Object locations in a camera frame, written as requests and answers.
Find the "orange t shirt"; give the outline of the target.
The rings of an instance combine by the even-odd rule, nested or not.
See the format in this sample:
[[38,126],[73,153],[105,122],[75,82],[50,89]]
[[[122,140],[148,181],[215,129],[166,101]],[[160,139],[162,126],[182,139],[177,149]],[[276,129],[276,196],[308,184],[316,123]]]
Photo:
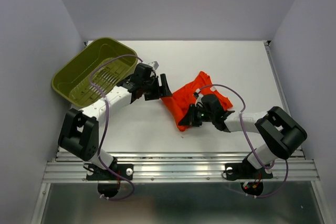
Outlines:
[[203,71],[192,82],[161,100],[181,132],[204,122],[211,122],[219,131],[229,131],[225,120],[233,113],[233,104],[216,90],[210,76]]

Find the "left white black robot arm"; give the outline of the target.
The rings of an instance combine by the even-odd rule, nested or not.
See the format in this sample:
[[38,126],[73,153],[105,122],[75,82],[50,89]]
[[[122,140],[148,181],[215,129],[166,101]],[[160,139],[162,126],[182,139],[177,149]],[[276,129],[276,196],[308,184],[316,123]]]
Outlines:
[[113,178],[117,172],[117,159],[102,148],[108,120],[113,113],[141,97],[148,101],[172,96],[166,76],[156,75],[158,66],[156,61],[139,63],[134,73],[118,82],[109,93],[92,105],[80,110],[68,110],[58,145],[82,161],[97,166],[104,178]]

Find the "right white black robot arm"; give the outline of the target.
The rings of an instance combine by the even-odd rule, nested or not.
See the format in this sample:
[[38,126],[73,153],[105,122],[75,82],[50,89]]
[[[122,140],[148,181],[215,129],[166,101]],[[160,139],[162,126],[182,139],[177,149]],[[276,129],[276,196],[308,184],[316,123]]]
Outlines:
[[262,146],[253,148],[240,163],[225,165],[222,176],[230,181],[253,179],[259,175],[272,178],[266,168],[277,159],[287,160],[308,137],[303,127],[278,106],[267,112],[238,113],[224,109],[214,94],[197,99],[178,124],[199,127],[204,122],[211,122],[222,132],[256,133],[264,140]]

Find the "olive green plastic basket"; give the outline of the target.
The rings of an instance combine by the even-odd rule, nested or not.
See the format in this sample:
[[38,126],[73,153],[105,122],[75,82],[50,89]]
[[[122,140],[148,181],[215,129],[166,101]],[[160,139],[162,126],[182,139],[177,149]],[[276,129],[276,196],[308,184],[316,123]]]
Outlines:
[[96,39],[53,76],[51,86],[74,106],[87,107],[101,98],[91,83],[109,93],[120,80],[134,72],[138,63],[136,55],[117,40]]

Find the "aluminium mounting rail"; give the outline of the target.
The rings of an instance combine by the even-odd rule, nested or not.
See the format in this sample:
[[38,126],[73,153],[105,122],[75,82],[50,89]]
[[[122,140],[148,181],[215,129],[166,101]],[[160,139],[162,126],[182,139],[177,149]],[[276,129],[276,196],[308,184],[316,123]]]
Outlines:
[[[141,183],[215,183],[222,182],[221,173],[228,163],[240,162],[246,152],[210,153],[114,153],[120,164],[133,164],[133,182]],[[272,169],[273,182],[280,182],[288,175],[288,181],[319,181],[313,160],[296,151],[287,162],[276,160]],[[44,183],[85,183],[83,162],[61,150],[47,163]]]

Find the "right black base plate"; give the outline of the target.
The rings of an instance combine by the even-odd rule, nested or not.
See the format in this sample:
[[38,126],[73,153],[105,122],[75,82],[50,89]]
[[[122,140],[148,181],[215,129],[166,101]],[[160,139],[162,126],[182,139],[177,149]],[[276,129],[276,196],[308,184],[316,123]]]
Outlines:
[[261,179],[273,178],[273,174],[266,173],[263,168],[255,169],[250,164],[243,163],[226,163],[225,169],[222,171],[222,177],[228,181],[253,180],[260,176]]

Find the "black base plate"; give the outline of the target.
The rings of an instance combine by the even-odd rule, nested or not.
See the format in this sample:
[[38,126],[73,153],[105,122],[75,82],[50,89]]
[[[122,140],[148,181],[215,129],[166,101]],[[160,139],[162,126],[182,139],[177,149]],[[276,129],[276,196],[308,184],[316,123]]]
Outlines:
[[[113,175],[106,169],[91,164],[84,163],[83,168],[86,170],[86,180],[88,181],[116,181],[119,177]],[[134,165],[133,164],[118,164],[114,171],[119,176],[122,176],[128,180],[133,179]]]
[[255,169],[250,164],[243,163],[226,163],[225,169],[222,171],[222,177],[228,181],[253,180],[260,176],[261,179],[273,178],[273,174],[266,173],[263,168]]

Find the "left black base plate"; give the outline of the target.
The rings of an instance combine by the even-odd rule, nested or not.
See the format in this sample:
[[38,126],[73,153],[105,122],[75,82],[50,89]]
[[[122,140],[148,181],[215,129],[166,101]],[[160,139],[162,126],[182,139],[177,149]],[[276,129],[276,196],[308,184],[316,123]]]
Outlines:
[[[88,181],[116,181],[119,177],[113,175],[106,169],[91,164],[84,163],[83,168],[86,170],[86,180]],[[128,180],[133,179],[134,165],[133,164],[118,164],[114,171],[119,176],[122,176]]]

